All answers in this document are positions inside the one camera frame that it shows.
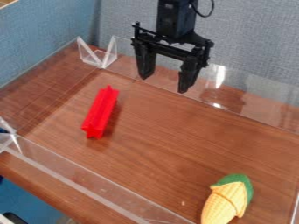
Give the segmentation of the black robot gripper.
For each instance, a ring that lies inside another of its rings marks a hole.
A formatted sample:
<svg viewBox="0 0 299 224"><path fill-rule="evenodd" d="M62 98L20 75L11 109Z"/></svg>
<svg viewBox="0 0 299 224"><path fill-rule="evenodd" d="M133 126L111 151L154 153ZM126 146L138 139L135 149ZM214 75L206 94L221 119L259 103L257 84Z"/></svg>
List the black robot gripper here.
<svg viewBox="0 0 299 224"><path fill-rule="evenodd" d="M183 60L179 72L178 91L183 94L195 84L201 70L210 59L214 43L195 32L197 17L207 18L215 9L203 15L198 10L199 0L158 0L155 31L133 24L135 36L133 47L139 76L146 80L155 72L157 54Z"/></svg>

